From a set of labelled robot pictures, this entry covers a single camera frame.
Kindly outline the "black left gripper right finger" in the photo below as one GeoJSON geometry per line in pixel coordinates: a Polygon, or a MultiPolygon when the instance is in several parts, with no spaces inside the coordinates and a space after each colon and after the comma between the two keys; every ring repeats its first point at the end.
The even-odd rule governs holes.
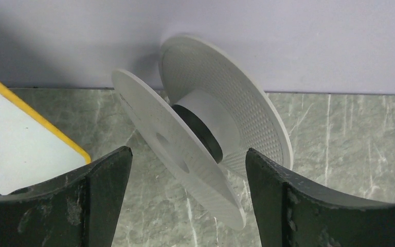
{"type": "Polygon", "coordinates": [[[395,203],[325,187],[255,149],[245,167],[262,246],[395,246],[395,203]]]}

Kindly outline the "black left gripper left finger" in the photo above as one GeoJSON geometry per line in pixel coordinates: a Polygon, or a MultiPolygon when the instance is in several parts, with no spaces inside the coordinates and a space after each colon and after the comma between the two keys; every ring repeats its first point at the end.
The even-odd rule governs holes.
{"type": "Polygon", "coordinates": [[[122,146],[53,179],[0,195],[0,246],[111,246],[133,154],[122,146]]]}

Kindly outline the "white perforated filament spool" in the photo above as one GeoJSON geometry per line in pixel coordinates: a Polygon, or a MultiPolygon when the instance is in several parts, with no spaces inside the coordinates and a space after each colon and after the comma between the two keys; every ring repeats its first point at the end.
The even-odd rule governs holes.
{"type": "Polygon", "coordinates": [[[167,99],[130,71],[112,71],[125,112],[185,190],[219,221],[242,230],[245,211],[225,171],[245,179],[250,148],[292,167],[292,145],[280,115],[244,70],[202,39],[165,40],[158,71],[167,99]]]}

